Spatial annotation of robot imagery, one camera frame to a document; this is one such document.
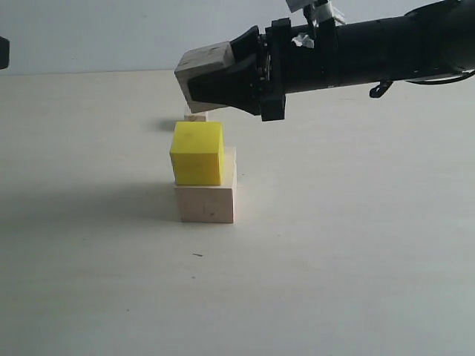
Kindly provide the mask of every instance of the white wall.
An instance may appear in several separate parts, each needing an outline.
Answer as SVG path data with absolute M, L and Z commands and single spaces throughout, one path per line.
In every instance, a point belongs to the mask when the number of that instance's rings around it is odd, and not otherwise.
M 335 0 L 350 22 L 431 0 Z M 172 69 L 191 48 L 289 17 L 285 0 L 0 0 L 11 65 L 0 75 Z M 290 16 L 303 24 L 301 13 Z

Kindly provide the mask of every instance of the small wooden block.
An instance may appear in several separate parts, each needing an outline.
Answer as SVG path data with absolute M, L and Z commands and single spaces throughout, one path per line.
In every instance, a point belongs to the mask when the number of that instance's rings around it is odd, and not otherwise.
M 187 106 L 185 109 L 185 121 L 189 122 L 207 122 L 208 121 L 208 111 L 202 113 L 192 113 L 190 108 Z
M 224 179 L 220 186 L 175 186 L 181 220 L 184 223 L 235 222 L 237 166 L 236 149 L 225 148 Z
M 221 122 L 177 122 L 170 157 L 177 185 L 221 185 L 224 167 Z
M 221 42 L 190 50 L 183 55 L 174 72 L 192 113 L 202 113 L 224 108 L 225 106 L 193 101 L 188 89 L 188 80 L 201 74 L 229 67 L 234 63 L 235 58 L 231 42 Z

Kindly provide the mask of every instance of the white table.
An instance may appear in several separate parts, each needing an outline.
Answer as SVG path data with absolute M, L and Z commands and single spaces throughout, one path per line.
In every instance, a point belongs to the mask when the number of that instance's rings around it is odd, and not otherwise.
M 1 77 L 0 355 L 472 355 L 475 81 L 370 88 L 212 112 L 237 222 L 184 225 L 172 72 Z

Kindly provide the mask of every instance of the yellow plastic block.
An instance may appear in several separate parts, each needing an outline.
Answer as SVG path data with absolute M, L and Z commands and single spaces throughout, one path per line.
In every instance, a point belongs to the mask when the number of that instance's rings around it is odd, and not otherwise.
M 220 122 L 177 122 L 170 150 L 176 185 L 221 185 L 224 144 Z

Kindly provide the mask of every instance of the black object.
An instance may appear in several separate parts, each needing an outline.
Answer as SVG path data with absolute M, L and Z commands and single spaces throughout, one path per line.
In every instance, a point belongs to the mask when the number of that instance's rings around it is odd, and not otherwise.
M 10 41 L 0 37 L 0 70 L 10 65 Z
M 318 0 L 315 4 L 326 3 Z M 272 22 L 231 42 L 236 64 L 189 80 L 193 100 L 241 109 L 263 121 L 285 118 L 286 94 L 396 81 L 441 85 L 475 76 L 475 0 L 444 0 L 404 16 L 337 26 Z M 313 47 L 292 39 L 307 34 Z

